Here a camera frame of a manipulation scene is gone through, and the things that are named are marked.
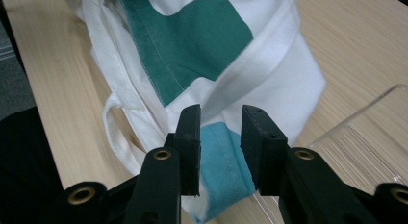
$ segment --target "white tote bag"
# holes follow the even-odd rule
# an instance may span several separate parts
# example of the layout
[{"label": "white tote bag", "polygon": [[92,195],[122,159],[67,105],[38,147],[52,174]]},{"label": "white tote bag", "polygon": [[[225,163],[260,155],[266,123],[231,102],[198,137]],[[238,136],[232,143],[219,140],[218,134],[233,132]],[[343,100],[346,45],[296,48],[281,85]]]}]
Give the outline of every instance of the white tote bag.
[{"label": "white tote bag", "polygon": [[294,143],[325,81],[303,36],[295,0],[66,0],[88,26],[112,95],[108,141],[134,175],[144,152],[118,129],[122,108],[146,151],[200,104],[200,197],[183,198],[198,223],[254,192],[240,149],[242,105],[265,110]]}]

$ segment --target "transparent plastic panel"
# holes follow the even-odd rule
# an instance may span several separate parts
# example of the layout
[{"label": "transparent plastic panel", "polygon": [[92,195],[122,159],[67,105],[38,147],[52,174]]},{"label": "transparent plastic panel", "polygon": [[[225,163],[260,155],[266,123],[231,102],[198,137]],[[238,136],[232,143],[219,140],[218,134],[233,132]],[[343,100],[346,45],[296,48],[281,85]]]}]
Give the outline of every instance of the transparent plastic panel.
[{"label": "transparent plastic panel", "polygon": [[[392,87],[308,147],[346,184],[369,194],[381,183],[407,185],[408,86]],[[284,222],[278,197],[256,193],[209,223]]]}]

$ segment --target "floor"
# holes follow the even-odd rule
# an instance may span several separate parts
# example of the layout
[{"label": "floor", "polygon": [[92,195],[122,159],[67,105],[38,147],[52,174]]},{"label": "floor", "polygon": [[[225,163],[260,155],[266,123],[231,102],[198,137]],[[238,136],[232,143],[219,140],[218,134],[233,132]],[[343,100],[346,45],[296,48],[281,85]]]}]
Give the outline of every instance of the floor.
[{"label": "floor", "polygon": [[0,120],[35,105],[25,72],[0,24]]}]

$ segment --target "light wood surface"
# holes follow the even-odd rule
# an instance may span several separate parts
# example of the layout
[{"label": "light wood surface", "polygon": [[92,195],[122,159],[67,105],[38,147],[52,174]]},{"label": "light wood surface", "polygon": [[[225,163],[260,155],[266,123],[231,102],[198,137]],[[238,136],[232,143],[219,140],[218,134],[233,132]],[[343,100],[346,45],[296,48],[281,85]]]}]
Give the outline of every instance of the light wood surface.
[{"label": "light wood surface", "polygon": [[[306,146],[386,89],[408,84],[408,7],[396,0],[297,1],[302,33],[327,79],[296,143]],[[101,114],[110,90],[89,53],[85,24],[64,0],[4,3],[64,187],[128,179],[105,138]],[[251,197],[212,223],[268,223],[260,210],[236,212],[259,202]]]}]

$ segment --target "bag strap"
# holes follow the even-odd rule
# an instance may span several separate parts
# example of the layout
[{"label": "bag strap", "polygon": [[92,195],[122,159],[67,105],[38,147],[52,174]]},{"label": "bag strap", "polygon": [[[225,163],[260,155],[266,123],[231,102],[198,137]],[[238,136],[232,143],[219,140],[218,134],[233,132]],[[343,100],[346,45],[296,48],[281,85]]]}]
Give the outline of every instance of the bag strap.
[{"label": "bag strap", "polygon": [[[112,113],[112,108],[141,110],[143,103],[126,77],[122,59],[114,50],[115,44],[109,39],[110,31],[106,28],[101,4],[103,0],[65,0],[67,4],[83,19],[88,27],[91,39],[92,55],[99,69],[107,79],[113,93],[108,98],[103,111],[103,123],[108,142],[116,156],[133,175],[140,173],[145,153],[129,141],[121,132]],[[127,95],[134,95],[132,100]]]},{"label": "bag strap", "polygon": [[108,142],[116,156],[132,175],[138,175],[143,164],[145,153],[122,133],[117,125],[112,108],[121,108],[121,103],[114,93],[111,94],[103,111],[103,123]]},{"label": "bag strap", "polygon": [[263,82],[284,60],[299,34],[295,0],[283,0],[263,31],[227,67],[202,105],[202,122],[244,97]]}]

